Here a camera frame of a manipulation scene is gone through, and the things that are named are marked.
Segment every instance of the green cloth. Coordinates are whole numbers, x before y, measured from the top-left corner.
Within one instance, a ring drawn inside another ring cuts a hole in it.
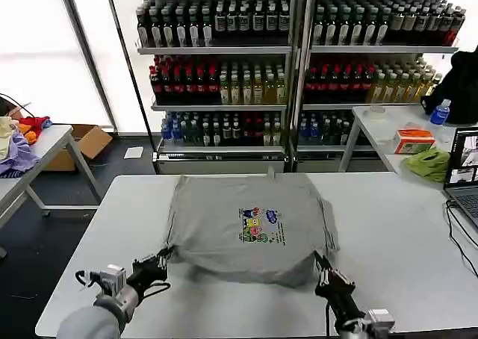
[[[405,166],[417,175],[433,182],[445,182],[450,153],[436,148],[419,152],[403,160]]]

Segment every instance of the shelf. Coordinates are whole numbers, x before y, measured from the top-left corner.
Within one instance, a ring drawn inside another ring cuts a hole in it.
[[[312,53],[438,53],[453,54],[458,48],[452,46],[312,46]]]
[[[352,110],[355,106],[371,106],[371,105],[381,105],[381,106],[409,106],[409,105],[420,105],[418,103],[396,103],[392,102],[389,104],[304,104],[302,106],[303,111],[307,110]]]
[[[138,48],[141,55],[196,55],[196,54],[289,54],[290,46],[197,46],[184,48]]]
[[[325,146],[325,145],[298,145],[297,152],[344,152],[346,146]],[[356,146],[353,151],[372,152],[372,146]]]
[[[284,111],[287,105],[157,105],[154,111]]]
[[[164,146],[161,154],[283,154],[281,146]]]

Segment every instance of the white table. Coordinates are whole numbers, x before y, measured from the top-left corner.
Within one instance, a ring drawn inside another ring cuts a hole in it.
[[[360,308],[387,308],[397,332],[478,326],[478,280],[448,240],[440,191],[410,184],[391,172],[308,176],[332,203],[341,245],[333,262],[356,282],[353,296]],[[98,290],[82,290],[75,271],[119,264],[131,274],[135,258],[158,251],[176,179],[116,177],[38,321],[37,335],[54,337],[64,317],[92,305]],[[478,252],[458,231],[456,238],[478,263]],[[222,282],[192,276],[186,264],[170,264],[168,271],[171,289],[142,303],[122,338],[325,333],[326,301],[314,295],[314,286],[292,290]]]
[[[352,109],[355,120],[350,130],[347,147],[345,148],[338,171],[347,171],[357,137],[360,130],[362,130],[389,171],[399,173],[408,178],[418,179],[418,176],[409,172],[401,164],[403,159],[410,155],[395,155],[390,147],[389,140],[395,136],[398,129],[410,127],[411,124],[427,128],[429,126],[429,116],[425,114],[421,105],[383,106],[383,108],[385,109],[384,114],[372,112],[370,106],[358,106]],[[448,135],[447,137],[451,141],[443,143],[436,139],[436,146],[439,149],[444,151],[451,150],[455,129],[455,126],[446,125],[444,127],[445,134]]]
[[[90,168],[72,137],[71,125],[53,125],[50,128],[43,129],[38,141],[31,146],[33,153],[40,158],[38,163],[20,178],[0,178],[0,228],[11,218],[28,196],[35,201],[44,214],[53,210],[95,210],[98,208],[98,206],[45,205],[30,187],[30,183],[64,147],[86,178],[96,201],[101,202],[103,192],[99,189]]]

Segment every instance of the laptop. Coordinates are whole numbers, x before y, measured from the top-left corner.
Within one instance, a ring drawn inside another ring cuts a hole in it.
[[[478,226],[478,128],[457,128],[444,191]]]

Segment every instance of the paper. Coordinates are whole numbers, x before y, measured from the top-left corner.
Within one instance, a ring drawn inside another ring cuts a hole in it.
[[[125,158],[140,158],[143,154],[143,147],[128,147],[125,153]]]

